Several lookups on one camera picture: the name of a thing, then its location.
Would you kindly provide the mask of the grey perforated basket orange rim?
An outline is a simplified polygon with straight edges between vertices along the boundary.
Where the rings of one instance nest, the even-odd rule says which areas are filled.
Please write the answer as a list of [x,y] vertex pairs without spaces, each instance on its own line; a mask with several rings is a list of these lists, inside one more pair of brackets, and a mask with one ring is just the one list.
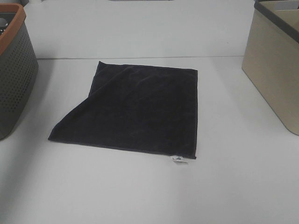
[[0,19],[0,138],[14,129],[32,92],[38,62],[22,5],[2,3]]

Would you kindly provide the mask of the dark navy towel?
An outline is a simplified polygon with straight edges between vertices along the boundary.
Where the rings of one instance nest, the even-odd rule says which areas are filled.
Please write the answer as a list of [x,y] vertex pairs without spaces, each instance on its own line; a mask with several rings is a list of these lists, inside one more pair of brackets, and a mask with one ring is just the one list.
[[195,159],[198,72],[99,62],[88,97],[49,140]]

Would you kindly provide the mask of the beige bin grey rim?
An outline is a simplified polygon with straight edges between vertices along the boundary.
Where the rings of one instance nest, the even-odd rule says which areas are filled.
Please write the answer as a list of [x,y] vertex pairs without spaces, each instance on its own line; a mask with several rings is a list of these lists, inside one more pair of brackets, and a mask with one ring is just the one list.
[[257,0],[242,70],[291,133],[299,133],[299,2]]

